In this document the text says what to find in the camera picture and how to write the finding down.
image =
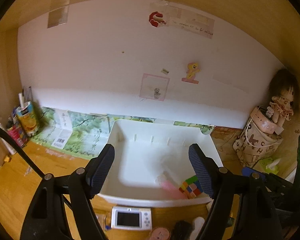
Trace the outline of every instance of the white cable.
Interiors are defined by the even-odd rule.
[[[275,145],[275,144],[280,144],[280,143],[278,143],[278,142],[279,142],[278,135],[277,135],[277,141],[276,141],[275,143],[270,144],[270,145],[267,145],[267,146],[255,146],[255,145],[253,145],[252,143],[249,142],[249,139],[248,139],[248,137],[247,137],[248,127],[249,127],[249,125],[251,124],[252,119],[254,118],[254,116],[251,117],[251,120],[250,120],[250,122],[247,124],[247,128],[245,129],[245,137],[246,137],[246,139],[247,139],[248,144],[250,144],[252,147],[255,147],[255,148],[265,148],[265,147],[270,147],[270,146]]]

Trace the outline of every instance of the pink object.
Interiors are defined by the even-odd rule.
[[[187,79],[187,78],[181,78],[181,81],[183,81],[183,82],[189,82],[189,83],[192,83],[192,84],[199,84],[199,81],[197,81],[197,80],[191,80],[191,79]]]
[[[23,147],[28,141],[21,126],[18,126],[17,124],[13,124],[11,119],[7,125],[7,133],[15,140],[16,143],[18,143],[20,147]]]
[[[156,228],[151,232],[148,240],[169,240],[170,231],[167,228]]]
[[[187,199],[187,197],[179,191],[179,189],[175,187],[164,174],[157,177],[157,182],[173,199]]]
[[[266,118],[257,107],[253,109],[250,117],[260,131],[264,133],[273,134],[274,130],[277,128],[277,124]]]

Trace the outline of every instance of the stuffed doll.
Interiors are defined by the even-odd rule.
[[[282,128],[285,120],[290,120],[294,110],[298,109],[299,85],[296,77],[286,68],[280,69],[269,85],[272,102],[266,115],[272,116],[272,121]]]

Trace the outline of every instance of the pink frame drawing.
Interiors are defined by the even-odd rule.
[[[164,101],[164,99],[166,98],[169,81],[170,78],[168,77],[144,73],[142,76],[139,97]]]

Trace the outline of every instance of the metal screw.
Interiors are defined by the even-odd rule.
[[[79,175],[84,173],[84,172],[85,172],[84,168],[79,168],[79,169],[76,170],[76,173],[79,174]]]
[[[220,167],[220,168],[219,168],[219,171],[220,171],[221,173],[226,174],[226,173],[228,172],[228,169],[227,169],[226,167]]]
[[[259,178],[260,178],[260,175],[259,175],[259,173],[254,172],[254,173],[252,173],[252,177],[253,177],[254,179],[259,179]]]
[[[52,174],[50,174],[50,173],[48,173],[48,174],[46,174],[45,176],[44,176],[44,179],[45,180],[49,180],[49,179],[51,179],[52,178]]]

